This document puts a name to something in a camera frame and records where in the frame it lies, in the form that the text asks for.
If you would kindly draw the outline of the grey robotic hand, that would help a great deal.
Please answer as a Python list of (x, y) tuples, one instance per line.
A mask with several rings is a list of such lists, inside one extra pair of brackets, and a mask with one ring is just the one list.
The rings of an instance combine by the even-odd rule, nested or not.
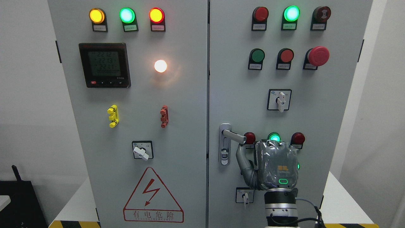
[(246, 185), (255, 190), (295, 188), (299, 169), (297, 149), (284, 141), (259, 141), (255, 144), (257, 167), (249, 162), (245, 145), (239, 144), (237, 162)]

